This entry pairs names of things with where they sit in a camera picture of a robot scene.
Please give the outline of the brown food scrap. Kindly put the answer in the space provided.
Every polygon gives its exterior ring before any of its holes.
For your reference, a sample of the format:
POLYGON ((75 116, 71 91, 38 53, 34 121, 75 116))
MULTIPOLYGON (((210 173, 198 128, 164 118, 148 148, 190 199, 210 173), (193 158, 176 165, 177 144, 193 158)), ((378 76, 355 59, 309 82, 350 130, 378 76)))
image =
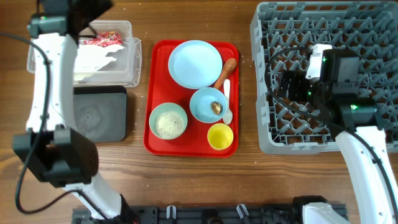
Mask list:
POLYGON ((223 110, 223 107, 222 107, 222 105, 219 102, 216 102, 216 101, 211 102, 210 106, 211 106, 212 112, 214 112, 215 115, 220 115, 221 114, 221 112, 223 110))

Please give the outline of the yellow cup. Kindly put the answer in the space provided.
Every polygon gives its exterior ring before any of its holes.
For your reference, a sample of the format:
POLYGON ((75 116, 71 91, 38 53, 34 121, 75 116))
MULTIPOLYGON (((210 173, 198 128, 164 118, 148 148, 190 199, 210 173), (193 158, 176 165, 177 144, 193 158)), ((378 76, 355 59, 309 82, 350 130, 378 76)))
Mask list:
POLYGON ((232 129, 224 123, 214 124, 207 133, 208 143, 216 151, 222 151, 230 147, 233 139, 232 129))

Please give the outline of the light blue bowl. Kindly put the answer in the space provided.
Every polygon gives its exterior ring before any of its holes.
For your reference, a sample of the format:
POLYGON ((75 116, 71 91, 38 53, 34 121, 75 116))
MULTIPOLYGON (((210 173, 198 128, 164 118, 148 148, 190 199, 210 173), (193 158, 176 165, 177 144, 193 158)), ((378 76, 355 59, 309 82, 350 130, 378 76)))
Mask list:
POLYGON ((224 94, 212 87, 206 87, 194 92, 190 99, 192 115, 202 123, 215 123, 226 113, 228 101, 224 94), (213 102, 221 105, 221 113, 215 114, 211 108, 213 102))

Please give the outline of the green bowl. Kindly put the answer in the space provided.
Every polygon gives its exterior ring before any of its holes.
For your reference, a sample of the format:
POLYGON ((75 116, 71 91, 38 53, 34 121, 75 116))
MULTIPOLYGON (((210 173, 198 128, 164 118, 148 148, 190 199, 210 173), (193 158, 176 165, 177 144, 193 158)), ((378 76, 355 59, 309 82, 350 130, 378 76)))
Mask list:
POLYGON ((175 103, 156 106, 149 116, 149 127, 160 139, 176 139, 183 134, 188 124, 185 110, 175 103))

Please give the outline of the white rice pile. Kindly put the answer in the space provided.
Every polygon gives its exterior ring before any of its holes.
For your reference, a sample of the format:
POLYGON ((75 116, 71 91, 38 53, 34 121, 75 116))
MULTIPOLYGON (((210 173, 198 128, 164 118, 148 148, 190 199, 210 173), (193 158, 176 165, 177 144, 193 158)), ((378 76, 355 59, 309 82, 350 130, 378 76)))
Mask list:
POLYGON ((163 139, 174 139, 185 130, 185 122, 175 111, 163 112, 155 120, 155 130, 163 139))

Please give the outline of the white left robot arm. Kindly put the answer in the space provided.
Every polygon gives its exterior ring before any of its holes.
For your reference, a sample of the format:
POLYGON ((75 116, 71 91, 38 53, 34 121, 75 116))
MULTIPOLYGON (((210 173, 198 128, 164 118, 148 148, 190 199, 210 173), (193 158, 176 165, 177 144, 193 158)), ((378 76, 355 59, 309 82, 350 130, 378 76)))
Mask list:
POLYGON ((34 97, 12 148, 40 182, 73 194, 95 223, 138 223, 125 198, 99 172, 94 142, 76 130, 73 69, 80 32, 112 7, 103 1, 37 1, 27 26, 35 50, 34 97))

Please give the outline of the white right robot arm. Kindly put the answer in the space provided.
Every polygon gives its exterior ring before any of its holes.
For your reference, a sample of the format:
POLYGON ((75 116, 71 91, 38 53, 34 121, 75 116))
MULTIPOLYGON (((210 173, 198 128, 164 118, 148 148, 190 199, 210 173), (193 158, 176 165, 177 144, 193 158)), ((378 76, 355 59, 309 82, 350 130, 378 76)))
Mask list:
POLYGON ((359 95, 359 56, 316 44, 307 50, 306 72, 285 71, 271 91, 279 103, 308 102, 319 116, 297 113, 326 125, 343 155, 362 223, 397 223, 397 182, 386 149, 382 116, 374 99, 359 95))

